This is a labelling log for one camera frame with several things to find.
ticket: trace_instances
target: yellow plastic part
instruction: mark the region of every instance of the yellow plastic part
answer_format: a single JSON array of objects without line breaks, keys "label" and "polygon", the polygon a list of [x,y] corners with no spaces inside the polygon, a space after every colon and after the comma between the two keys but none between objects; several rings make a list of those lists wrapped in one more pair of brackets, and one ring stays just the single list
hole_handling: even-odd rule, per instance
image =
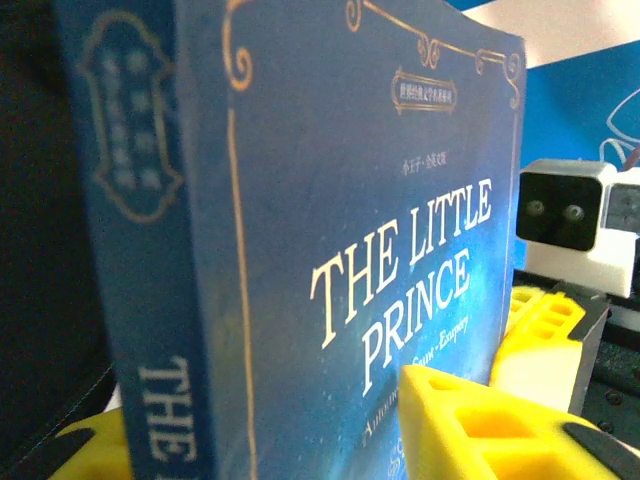
[{"label": "yellow plastic part", "polygon": [[511,290],[511,305],[507,328],[504,332],[508,335],[522,318],[538,303],[546,292],[537,287],[519,286]]},{"label": "yellow plastic part", "polygon": [[586,420],[410,365],[398,408],[409,480],[614,480],[562,430]]},{"label": "yellow plastic part", "polygon": [[121,409],[74,423],[57,436],[81,428],[95,435],[49,480],[133,480]]},{"label": "yellow plastic part", "polygon": [[582,357],[582,343],[568,336],[585,311],[564,293],[540,292],[512,295],[517,321],[496,353],[489,385],[566,412]]}]

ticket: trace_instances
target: book cover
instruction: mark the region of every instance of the book cover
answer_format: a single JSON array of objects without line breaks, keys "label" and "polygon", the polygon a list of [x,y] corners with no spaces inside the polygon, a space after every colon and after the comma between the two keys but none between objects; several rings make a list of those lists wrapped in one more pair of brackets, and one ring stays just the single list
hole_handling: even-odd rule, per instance
[{"label": "book cover", "polygon": [[217,478],[404,479],[398,372],[486,383],[522,40],[440,0],[177,1]]},{"label": "book cover", "polygon": [[173,2],[54,4],[133,473],[215,478]]}]

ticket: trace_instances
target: robot eyes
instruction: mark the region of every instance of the robot eyes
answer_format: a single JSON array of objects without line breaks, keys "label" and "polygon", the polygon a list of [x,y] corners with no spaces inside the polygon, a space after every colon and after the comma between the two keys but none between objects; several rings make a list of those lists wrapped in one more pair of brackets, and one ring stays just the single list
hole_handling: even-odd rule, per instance
[{"label": "robot eyes", "polygon": [[[531,200],[525,209],[527,214],[532,217],[539,217],[545,211],[544,203],[540,200]],[[579,222],[584,218],[584,209],[578,205],[569,205],[562,212],[562,216],[569,222]]]},{"label": "robot eyes", "polygon": [[569,205],[564,209],[562,215],[570,222],[579,222],[584,218],[584,210],[578,205]]}]

